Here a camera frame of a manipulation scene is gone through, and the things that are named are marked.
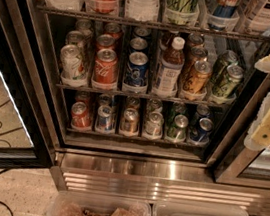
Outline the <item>blue label tea bottle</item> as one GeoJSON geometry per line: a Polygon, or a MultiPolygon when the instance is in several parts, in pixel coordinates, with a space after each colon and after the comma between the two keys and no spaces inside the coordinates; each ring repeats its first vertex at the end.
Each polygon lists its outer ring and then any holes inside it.
{"type": "Polygon", "coordinates": [[[174,87],[184,66],[184,46],[185,40],[182,37],[176,36],[172,40],[172,45],[167,47],[165,52],[162,53],[154,79],[154,87],[160,92],[166,92],[168,94],[174,91],[174,87]]]}

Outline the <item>top right white bottle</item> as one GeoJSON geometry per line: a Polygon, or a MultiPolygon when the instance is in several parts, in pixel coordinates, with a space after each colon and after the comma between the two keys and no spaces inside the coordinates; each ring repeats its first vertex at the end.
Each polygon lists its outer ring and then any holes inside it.
{"type": "Polygon", "coordinates": [[[243,11],[246,16],[245,31],[261,34],[270,27],[270,0],[249,0],[243,11]]]}

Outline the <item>rear brown tea bottle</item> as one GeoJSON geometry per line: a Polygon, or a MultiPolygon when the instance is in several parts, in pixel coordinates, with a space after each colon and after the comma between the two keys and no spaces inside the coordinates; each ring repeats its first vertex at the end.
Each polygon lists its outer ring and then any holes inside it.
{"type": "Polygon", "coordinates": [[[174,38],[176,36],[178,36],[178,32],[177,31],[171,31],[171,30],[168,30],[168,31],[165,31],[163,34],[162,34],[162,38],[160,39],[160,49],[165,51],[167,48],[169,48],[170,45],[172,45],[172,41],[174,40],[174,38]]]}

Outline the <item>stainless steel fridge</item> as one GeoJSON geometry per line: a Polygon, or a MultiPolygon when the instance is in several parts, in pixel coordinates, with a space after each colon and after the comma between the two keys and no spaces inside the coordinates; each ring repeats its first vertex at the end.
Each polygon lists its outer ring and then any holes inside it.
{"type": "Polygon", "coordinates": [[[83,0],[80,10],[51,8],[38,0],[39,11],[48,16],[55,48],[59,79],[56,83],[61,106],[57,112],[58,139],[51,171],[60,190],[78,190],[98,194],[145,199],[150,202],[199,200],[239,205],[252,214],[270,216],[270,166],[264,166],[260,153],[243,145],[248,127],[261,101],[270,92],[270,74],[254,66],[270,52],[270,27],[259,34],[245,31],[244,10],[249,0],[240,0],[231,18],[217,19],[224,26],[219,31],[209,27],[211,0],[199,0],[199,15],[194,26],[178,26],[162,21],[166,0],[160,0],[155,22],[138,21],[125,16],[126,0],[114,2],[108,14],[93,9],[93,0],[83,0]],[[61,48],[69,31],[80,31],[85,40],[81,49],[85,64],[83,80],[66,79],[60,58],[61,48]],[[160,39],[165,31],[177,31],[185,40],[184,57],[193,46],[208,51],[207,60],[213,69],[217,57],[225,50],[237,54],[243,68],[243,79],[227,98],[214,96],[209,77],[196,94],[183,90],[182,71],[174,90],[160,92],[154,87],[163,50],[160,39]],[[94,80],[96,38],[110,34],[116,39],[117,81],[101,84],[94,80]],[[148,42],[148,65],[145,85],[125,83],[130,57],[129,43],[133,38],[148,42]],[[71,107],[75,102],[88,106],[91,126],[76,129],[71,125],[71,107]],[[113,109],[113,130],[96,129],[98,109],[113,109]],[[139,113],[136,133],[120,128],[125,109],[139,113]],[[159,139],[145,135],[148,115],[163,115],[163,134],[159,139]],[[166,138],[170,118],[185,115],[189,122],[185,140],[173,142],[166,138]],[[190,131],[201,118],[212,120],[213,131],[207,140],[191,140],[190,131]]]}

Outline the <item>top green bottle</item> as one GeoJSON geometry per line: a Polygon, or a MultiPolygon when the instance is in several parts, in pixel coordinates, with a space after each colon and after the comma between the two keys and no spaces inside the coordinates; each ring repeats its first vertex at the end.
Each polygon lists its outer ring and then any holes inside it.
{"type": "Polygon", "coordinates": [[[162,21],[178,26],[194,26],[200,13],[198,1],[166,0],[162,21]]]}

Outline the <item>top middle clear bottle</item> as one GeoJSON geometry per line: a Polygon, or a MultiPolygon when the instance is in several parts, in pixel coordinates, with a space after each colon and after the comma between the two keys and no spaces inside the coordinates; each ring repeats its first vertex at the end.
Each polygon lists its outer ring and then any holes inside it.
{"type": "Polygon", "coordinates": [[[155,22],[158,18],[160,0],[126,0],[125,16],[138,21],[155,22]]]}

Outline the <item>open glass fridge door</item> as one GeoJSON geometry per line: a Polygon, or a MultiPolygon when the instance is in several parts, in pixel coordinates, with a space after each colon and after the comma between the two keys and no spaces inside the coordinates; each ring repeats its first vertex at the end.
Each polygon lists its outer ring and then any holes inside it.
{"type": "Polygon", "coordinates": [[[0,0],[0,169],[49,168],[61,97],[48,16],[38,0],[0,0]]]}

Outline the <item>front green can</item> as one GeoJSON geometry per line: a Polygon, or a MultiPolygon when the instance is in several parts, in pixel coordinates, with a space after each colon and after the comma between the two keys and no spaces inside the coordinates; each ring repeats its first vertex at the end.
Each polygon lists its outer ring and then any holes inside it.
{"type": "Polygon", "coordinates": [[[214,96],[227,98],[243,79],[243,68],[236,65],[227,66],[218,81],[212,87],[214,96]]]}

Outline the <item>green can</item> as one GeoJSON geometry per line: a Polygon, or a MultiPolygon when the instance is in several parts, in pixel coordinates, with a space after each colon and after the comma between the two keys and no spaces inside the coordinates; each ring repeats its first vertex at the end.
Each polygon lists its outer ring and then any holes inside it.
{"type": "Polygon", "coordinates": [[[185,140],[188,122],[189,120],[185,115],[178,114],[171,117],[169,127],[167,127],[166,138],[176,143],[185,140]]]}
{"type": "Polygon", "coordinates": [[[214,96],[227,98],[243,79],[243,68],[236,65],[227,66],[218,81],[212,87],[214,96]]]}
{"type": "Polygon", "coordinates": [[[225,50],[222,52],[213,64],[213,74],[210,78],[211,84],[215,84],[217,82],[218,77],[221,76],[227,66],[239,64],[238,58],[237,54],[231,50],[225,50]]]}

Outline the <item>front gold can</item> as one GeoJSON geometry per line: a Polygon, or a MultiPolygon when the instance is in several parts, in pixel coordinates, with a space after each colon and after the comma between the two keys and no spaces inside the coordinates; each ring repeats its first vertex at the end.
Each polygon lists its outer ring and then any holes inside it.
{"type": "Polygon", "coordinates": [[[208,61],[196,61],[183,81],[183,90],[196,94],[212,75],[212,66],[208,61]]]}

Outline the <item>gold can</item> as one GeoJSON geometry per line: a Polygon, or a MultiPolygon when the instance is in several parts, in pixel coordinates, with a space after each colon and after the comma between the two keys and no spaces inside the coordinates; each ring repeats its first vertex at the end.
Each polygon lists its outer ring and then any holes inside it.
{"type": "Polygon", "coordinates": [[[212,66],[208,61],[196,61],[183,81],[183,90],[196,94],[212,75],[212,66]]]}
{"type": "Polygon", "coordinates": [[[123,132],[136,133],[138,130],[139,113],[137,109],[127,108],[123,112],[120,128],[123,132]]]}
{"type": "Polygon", "coordinates": [[[184,68],[182,71],[182,79],[186,78],[186,75],[188,72],[190,72],[190,68],[194,65],[196,61],[206,61],[208,56],[208,51],[202,47],[202,46],[193,46],[188,51],[188,54],[186,55],[186,61],[184,64],[184,68]]]}

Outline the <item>top blue energy can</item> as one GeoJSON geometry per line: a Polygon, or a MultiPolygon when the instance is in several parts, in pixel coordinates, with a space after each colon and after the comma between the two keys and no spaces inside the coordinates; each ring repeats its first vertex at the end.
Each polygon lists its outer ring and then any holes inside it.
{"type": "Polygon", "coordinates": [[[224,26],[219,25],[216,20],[231,18],[237,9],[240,0],[211,0],[209,3],[209,12],[212,20],[208,22],[210,28],[221,31],[224,26]]]}

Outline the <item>bottom green can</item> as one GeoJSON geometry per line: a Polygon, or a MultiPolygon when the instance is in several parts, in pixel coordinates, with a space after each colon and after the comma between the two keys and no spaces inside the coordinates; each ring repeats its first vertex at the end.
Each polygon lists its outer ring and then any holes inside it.
{"type": "Polygon", "coordinates": [[[167,127],[166,138],[176,143],[185,140],[188,122],[189,120],[185,115],[178,114],[171,117],[169,127],[167,127]]]}

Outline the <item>bottom silver can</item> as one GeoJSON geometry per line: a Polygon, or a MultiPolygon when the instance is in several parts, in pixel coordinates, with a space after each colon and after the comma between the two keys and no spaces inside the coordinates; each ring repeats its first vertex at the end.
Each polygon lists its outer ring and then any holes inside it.
{"type": "Polygon", "coordinates": [[[163,134],[163,115],[158,112],[151,112],[146,120],[145,135],[152,139],[159,139],[163,134]]]}

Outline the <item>front blue soda can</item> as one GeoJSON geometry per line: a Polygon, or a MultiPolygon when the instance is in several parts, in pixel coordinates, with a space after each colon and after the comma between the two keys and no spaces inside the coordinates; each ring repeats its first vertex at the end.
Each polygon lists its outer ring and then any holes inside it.
{"type": "Polygon", "coordinates": [[[125,83],[133,87],[145,85],[147,65],[146,54],[136,51],[131,53],[127,63],[125,83]]]}

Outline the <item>bottom gold can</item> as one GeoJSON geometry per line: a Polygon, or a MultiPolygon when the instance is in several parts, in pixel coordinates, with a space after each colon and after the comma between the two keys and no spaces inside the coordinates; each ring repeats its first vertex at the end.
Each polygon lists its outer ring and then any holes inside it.
{"type": "Polygon", "coordinates": [[[138,130],[139,113],[137,109],[127,108],[123,112],[120,128],[123,132],[136,133],[138,130]]]}

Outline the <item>front red cola can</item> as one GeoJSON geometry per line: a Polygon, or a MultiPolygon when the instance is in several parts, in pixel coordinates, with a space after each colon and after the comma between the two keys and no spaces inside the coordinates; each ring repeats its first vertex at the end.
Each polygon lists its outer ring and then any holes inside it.
{"type": "Polygon", "coordinates": [[[112,84],[117,81],[118,59],[114,50],[99,50],[95,56],[94,80],[101,84],[112,84]]]}

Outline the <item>red cola can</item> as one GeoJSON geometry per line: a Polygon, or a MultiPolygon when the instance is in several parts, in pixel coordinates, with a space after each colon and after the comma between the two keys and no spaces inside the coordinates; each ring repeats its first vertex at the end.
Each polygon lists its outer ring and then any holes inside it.
{"type": "Polygon", "coordinates": [[[102,34],[98,38],[96,38],[96,51],[109,49],[115,50],[116,49],[116,39],[112,37],[110,34],[102,34]]]}
{"type": "Polygon", "coordinates": [[[95,56],[94,80],[101,84],[112,84],[117,81],[118,59],[114,50],[99,50],[95,56]]]}

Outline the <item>bottom white blue can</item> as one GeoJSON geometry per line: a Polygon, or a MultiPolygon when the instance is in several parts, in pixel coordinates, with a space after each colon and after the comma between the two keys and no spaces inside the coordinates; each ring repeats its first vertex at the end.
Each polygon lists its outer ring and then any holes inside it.
{"type": "Polygon", "coordinates": [[[114,114],[109,105],[101,105],[98,109],[96,129],[99,132],[110,132],[113,130],[114,114]]]}

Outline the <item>bottom red can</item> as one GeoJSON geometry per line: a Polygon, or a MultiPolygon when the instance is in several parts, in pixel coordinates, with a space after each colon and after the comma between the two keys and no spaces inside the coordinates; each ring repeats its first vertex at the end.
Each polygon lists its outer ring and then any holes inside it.
{"type": "Polygon", "coordinates": [[[75,102],[71,107],[71,125],[76,129],[88,128],[91,126],[88,106],[85,102],[75,102]]]}

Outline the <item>front white soda can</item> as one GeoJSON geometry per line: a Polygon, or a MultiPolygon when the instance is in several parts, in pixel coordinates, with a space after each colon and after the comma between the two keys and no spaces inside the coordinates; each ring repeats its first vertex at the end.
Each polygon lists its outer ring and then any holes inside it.
{"type": "Polygon", "coordinates": [[[78,46],[64,45],[61,48],[60,59],[63,68],[62,73],[66,79],[83,80],[85,78],[84,57],[78,46]]]}

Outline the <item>left clear plastic bin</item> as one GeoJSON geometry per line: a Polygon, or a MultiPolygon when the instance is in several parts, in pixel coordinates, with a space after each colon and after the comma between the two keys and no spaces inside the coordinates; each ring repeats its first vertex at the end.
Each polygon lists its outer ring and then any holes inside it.
{"type": "Polygon", "coordinates": [[[125,197],[61,191],[46,216],[151,216],[145,201],[125,197]]]}

